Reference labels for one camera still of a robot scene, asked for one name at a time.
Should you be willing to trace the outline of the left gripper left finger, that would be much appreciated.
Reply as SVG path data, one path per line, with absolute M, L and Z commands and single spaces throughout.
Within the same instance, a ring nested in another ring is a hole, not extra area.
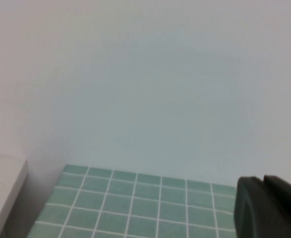
M 283 238 L 284 219 L 277 204 L 256 177 L 237 183 L 234 224 L 238 238 Z

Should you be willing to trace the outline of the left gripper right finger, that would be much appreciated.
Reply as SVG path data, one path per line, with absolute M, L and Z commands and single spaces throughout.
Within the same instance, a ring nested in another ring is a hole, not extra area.
M 278 176 L 265 175 L 264 185 L 273 196 L 286 223 L 291 226 L 291 184 Z

